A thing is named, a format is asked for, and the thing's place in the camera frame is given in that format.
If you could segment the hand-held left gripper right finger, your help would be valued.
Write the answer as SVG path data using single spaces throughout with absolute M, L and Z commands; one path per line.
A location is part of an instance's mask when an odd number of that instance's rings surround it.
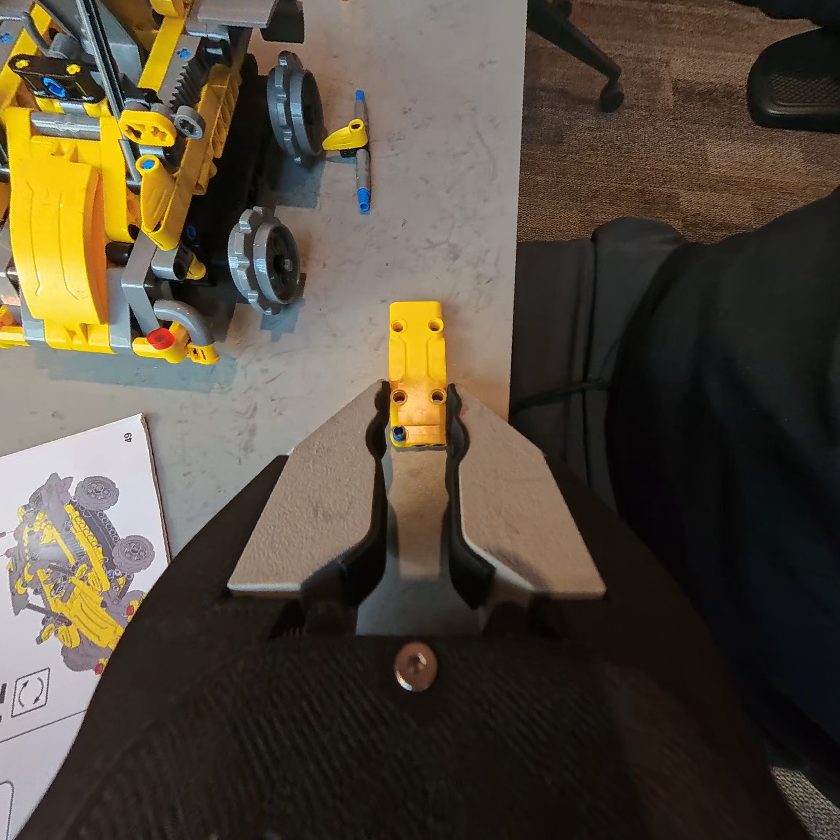
M 447 390 L 447 432 L 448 569 L 467 606 L 602 599 L 542 451 L 462 385 Z

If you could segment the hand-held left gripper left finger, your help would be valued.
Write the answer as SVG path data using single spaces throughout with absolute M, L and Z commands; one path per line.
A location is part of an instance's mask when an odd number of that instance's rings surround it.
M 227 586 L 359 606 L 386 564 L 391 389 L 375 381 L 291 451 Z

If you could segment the yellow rectangular building panel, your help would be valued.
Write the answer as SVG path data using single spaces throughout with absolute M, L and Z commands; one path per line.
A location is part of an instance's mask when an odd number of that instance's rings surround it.
M 399 301 L 390 306 L 388 378 L 391 427 L 446 428 L 445 323 L 438 301 Z

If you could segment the instruction booklet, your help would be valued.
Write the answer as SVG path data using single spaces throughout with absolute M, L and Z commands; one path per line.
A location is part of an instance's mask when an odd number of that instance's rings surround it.
M 2 457 L 2 838 L 54 780 L 171 560 L 141 414 Z

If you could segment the grey shaft with yellow lever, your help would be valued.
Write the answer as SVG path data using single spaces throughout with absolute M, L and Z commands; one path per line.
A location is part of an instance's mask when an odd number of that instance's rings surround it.
M 328 134 L 322 142 L 327 152 L 338 152 L 343 159 L 352 159 L 355 173 L 355 195 L 362 215 L 371 210 L 370 119 L 364 90 L 356 89 L 353 117 L 346 126 Z

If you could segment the yellow grey toy vehicle model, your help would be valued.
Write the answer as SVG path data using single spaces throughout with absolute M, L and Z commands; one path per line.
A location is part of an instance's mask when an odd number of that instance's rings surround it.
M 301 296 L 269 206 L 277 156 L 310 165 L 317 82 L 289 50 L 302 2 L 2 2 L 3 349 L 219 360 L 195 287 L 275 316 Z

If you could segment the grey mesh chair seat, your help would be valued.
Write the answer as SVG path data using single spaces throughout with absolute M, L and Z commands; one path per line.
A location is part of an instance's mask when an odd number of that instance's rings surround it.
M 839 809 L 792 762 L 769 752 L 773 779 L 799 824 L 811 839 L 839 838 Z

